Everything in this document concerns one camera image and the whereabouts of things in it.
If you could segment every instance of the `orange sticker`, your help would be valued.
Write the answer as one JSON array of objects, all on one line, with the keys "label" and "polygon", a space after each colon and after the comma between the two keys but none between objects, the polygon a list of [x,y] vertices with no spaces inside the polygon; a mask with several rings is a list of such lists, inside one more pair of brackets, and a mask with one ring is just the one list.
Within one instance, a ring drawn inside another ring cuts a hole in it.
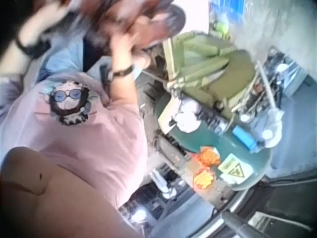
[{"label": "orange sticker", "polygon": [[219,153],[212,146],[202,146],[200,153],[193,154],[193,158],[206,167],[220,165],[221,162]]},{"label": "orange sticker", "polygon": [[209,168],[201,168],[194,176],[194,190],[205,190],[210,188],[214,182],[214,174]]}]

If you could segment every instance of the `pink t-shirt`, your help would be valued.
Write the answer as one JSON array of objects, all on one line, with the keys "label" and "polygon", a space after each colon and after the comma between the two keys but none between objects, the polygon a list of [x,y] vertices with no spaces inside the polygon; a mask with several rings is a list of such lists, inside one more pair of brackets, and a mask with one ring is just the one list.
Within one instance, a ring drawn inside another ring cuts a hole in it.
[{"label": "pink t-shirt", "polygon": [[20,96],[12,77],[0,82],[0,162],[25,146],[76,174],[114,207],[129,199],[147,159],[137,105],[110,102],[84,73],[51,76]]}]

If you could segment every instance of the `watch strap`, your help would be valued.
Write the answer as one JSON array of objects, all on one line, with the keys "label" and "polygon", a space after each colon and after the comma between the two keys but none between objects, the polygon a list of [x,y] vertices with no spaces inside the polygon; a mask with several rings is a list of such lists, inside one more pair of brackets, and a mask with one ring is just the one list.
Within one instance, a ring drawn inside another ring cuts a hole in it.
[{"label": "watch strap", "polygon": [[35,45],[23,46],[20,39],[18,37],[15,38],[15,42],[17,47],[27,56],[38,59],[41,57],[47,50],[51,48],[51,43],[49,40],[42,41],[40,40]]},{"label": "watch strap", "polygon": [[132,73],[134,70],[134,65],[131,65],[130,67],[128,67],[125,70],[121,70],[121,71],[117,71],[117,72],[113,72],[113,77],[124,77],[129,75],[130,73]]}]

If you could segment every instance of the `yellow warning sticker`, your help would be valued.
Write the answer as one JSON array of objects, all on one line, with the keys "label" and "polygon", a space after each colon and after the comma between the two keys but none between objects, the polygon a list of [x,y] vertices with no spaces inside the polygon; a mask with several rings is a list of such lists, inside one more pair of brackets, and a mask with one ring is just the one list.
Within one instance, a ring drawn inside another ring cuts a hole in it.
[{"label": "yellow warning sticker", "polygon": [[229,173],[229,175],[244,178],[243,170],[241,168],[241,164],[238,163],[236,167],[234,167]]},{"label": "yellow warning sticker", "polygon": [[228,184],[241,184],[253,173],[252,167],[242,162],[234,154],[228,155],[218,169],[223,172],[220,177]]}]

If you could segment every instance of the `green base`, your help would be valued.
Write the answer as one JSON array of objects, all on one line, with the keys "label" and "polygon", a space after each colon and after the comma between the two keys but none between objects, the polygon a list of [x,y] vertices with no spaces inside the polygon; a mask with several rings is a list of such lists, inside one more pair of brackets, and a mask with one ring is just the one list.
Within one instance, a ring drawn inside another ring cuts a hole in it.
[{"label": "green base", "polygon": [[[154,114],[157,118],[161,115],[165,106],[170,100],[170,95],[166,93],[161,97],[154,107]],[[271,162],[271,150],[263,149],[258,153],[249,153],[231,131],[227,131],[223,136],[218,136],[208,130],[207,124],[202,122],[200,127],[192,133],[184,133],[174,127],[169,135],[172,136],[182,147],[188,151],[199,152],[201,146],[214,146],[220,153],[221,161],[224,161],[229,154],[234,154],[241,161],[249,164],[253,168],[253,174],[241,184],[235,184],[232,189],[235,191],[245,190],[256,184],[265,174]],[[217,167],[213,167],[217,177],[222,172]]]}]

